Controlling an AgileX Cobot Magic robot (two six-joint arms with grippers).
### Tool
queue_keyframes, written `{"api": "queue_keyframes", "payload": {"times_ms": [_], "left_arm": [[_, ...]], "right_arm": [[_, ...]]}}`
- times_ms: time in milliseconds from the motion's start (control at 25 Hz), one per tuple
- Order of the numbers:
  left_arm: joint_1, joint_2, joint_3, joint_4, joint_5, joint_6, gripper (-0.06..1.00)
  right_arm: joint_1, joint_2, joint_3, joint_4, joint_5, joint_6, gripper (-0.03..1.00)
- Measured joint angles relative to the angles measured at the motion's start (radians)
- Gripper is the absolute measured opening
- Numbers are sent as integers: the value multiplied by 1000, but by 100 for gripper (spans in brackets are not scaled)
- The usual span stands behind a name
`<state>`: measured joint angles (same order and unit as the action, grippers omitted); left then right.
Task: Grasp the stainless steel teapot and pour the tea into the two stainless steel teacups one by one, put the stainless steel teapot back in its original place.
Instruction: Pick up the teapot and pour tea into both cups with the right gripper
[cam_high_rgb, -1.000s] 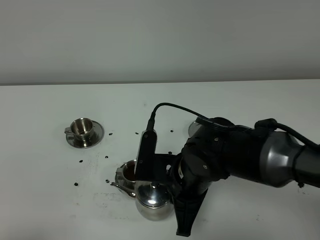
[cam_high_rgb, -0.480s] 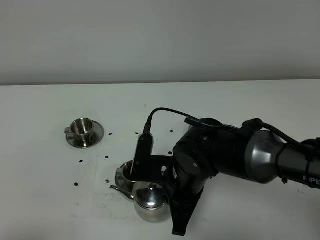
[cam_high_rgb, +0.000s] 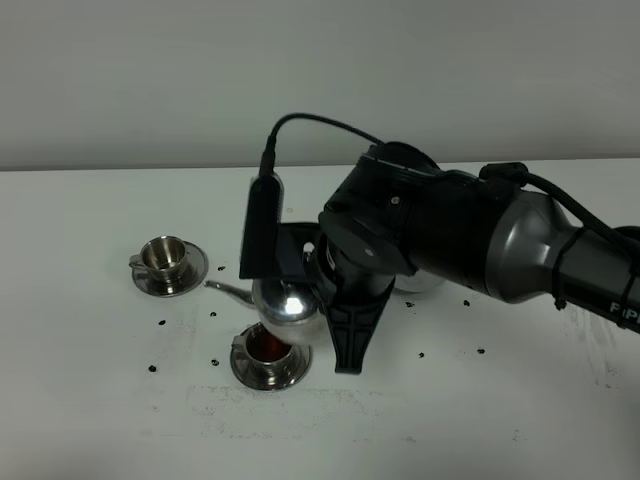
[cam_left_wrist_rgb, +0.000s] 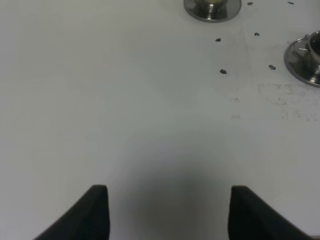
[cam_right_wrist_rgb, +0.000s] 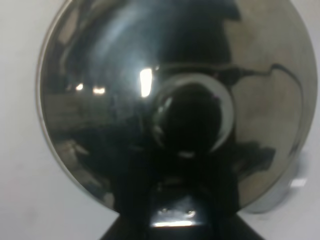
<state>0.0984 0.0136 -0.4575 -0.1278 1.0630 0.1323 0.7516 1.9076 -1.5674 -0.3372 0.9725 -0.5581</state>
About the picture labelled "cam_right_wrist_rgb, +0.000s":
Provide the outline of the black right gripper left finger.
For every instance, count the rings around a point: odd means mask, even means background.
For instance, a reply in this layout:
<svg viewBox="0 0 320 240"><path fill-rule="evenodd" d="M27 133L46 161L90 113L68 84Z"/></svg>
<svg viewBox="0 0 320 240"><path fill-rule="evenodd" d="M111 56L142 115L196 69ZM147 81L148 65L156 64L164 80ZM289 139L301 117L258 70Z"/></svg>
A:
<svg viewBox="0 0 320 240"><path fill-rule="evenodd" d="M120 215L101 240L145 240L150 225L148 217L130 218Z"/></svg>

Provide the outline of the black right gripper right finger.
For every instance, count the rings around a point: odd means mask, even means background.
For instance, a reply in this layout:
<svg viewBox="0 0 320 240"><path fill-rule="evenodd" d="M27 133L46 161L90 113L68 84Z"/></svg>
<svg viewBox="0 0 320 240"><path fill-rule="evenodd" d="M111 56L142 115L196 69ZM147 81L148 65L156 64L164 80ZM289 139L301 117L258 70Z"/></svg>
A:
<svg viewBox="0 0 320 240"><path fill-rule="evenodd" d="M215 215L210 225L213 230L213 240L263 240L237 214L233 216Z"/></svg>

